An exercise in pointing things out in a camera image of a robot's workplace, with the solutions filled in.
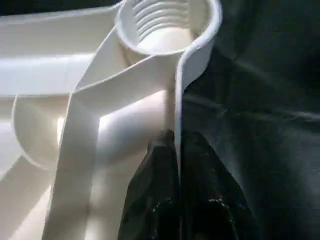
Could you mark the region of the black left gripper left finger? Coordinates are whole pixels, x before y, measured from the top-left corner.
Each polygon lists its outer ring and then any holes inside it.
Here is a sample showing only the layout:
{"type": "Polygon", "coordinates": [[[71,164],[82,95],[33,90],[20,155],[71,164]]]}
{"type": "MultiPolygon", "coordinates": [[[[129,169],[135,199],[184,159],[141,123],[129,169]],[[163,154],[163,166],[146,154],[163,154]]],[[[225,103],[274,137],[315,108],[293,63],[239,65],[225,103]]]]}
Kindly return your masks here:
{"type": "Polygon", "coordinates": [[[161,132],[131,178],[119,240],[177,240],[180,237],[180,181],[172,130],[161,132]]]}

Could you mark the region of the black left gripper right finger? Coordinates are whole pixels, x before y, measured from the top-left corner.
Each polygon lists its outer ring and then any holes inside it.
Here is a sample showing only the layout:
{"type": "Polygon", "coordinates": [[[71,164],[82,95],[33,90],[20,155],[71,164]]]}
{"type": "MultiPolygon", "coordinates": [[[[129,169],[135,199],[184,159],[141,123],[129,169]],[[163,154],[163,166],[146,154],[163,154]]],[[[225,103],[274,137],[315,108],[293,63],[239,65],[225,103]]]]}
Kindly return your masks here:
{"type": "Polygon", "coordinates": [[[181,135],[184,240],[259,240],[244,193],[199,132],[181,135]]]}

